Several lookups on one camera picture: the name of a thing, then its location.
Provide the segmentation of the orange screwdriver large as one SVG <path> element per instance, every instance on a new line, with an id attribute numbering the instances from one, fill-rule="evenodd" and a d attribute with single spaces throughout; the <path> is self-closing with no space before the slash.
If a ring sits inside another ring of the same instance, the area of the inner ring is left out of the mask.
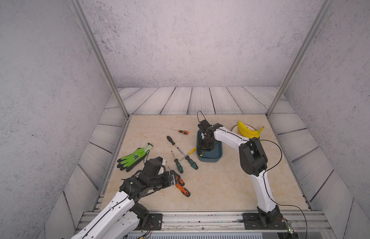
<path id="1" fill-rule="evenodd" d="M 176 187 L 182 192 L 183 195 L 185 195 L 186 197 L 190 197 L 191 193 L 183 185 L 181 185 L 180 183 L 177 183 Z"/>

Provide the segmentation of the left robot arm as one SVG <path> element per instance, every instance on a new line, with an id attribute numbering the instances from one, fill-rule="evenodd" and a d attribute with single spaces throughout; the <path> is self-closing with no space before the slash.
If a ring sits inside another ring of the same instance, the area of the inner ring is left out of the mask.
<path id="1" fill-rule="evenodd" d="M 149 221 L 149 210 L 138 201 L 181 181 L 174 170 L 166 170 L 165 163 L 161 157 L 149 159 L 142 170 L 124 179 L 105 209 L 73 238 L 122 239 L 135 229 L 145 230 L 140 238 L 148 238 L 154 225 Z"/>

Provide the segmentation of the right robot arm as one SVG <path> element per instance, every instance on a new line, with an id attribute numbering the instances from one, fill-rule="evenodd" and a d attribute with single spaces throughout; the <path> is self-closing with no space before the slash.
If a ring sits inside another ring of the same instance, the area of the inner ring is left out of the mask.
<path id="1" fill-rule="evenodd" d="M 211 125 L 207 120 L 198 124 L 201 136 L 198 137 L 197 148 L 204 151 L 214 150 L 216 141 L 227 144 L 239 152 L 240 166 L 245 173 L 250 175 L 258 202 L 258 224 L 265 229 L 275 226 L 282 214 L 278 205 L 273 200 L 266 170 L 268 158 L 258 138 L 245 138 L 239 136 L 216 123 Z"/>

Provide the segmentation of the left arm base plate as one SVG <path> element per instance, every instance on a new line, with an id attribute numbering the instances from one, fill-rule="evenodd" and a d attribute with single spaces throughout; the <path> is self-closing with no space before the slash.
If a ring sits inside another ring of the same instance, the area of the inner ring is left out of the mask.
<path id="1" fill-rule="evenodd" d="M 135 231 L 160 231 L 162 223 L 163 214 L 149 213 L 140 219 Z"/>

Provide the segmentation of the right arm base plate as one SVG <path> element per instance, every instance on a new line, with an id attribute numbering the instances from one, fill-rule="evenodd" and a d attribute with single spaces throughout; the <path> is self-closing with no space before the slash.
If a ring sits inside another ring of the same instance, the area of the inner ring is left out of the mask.
<path id="1" fill-rule="evenodd" d="M 243 223 L 246 230 L 287 230 L 287 224 L 282 220 L 269 225 L 262 224 L 258 213 L 243 213 Z"/>

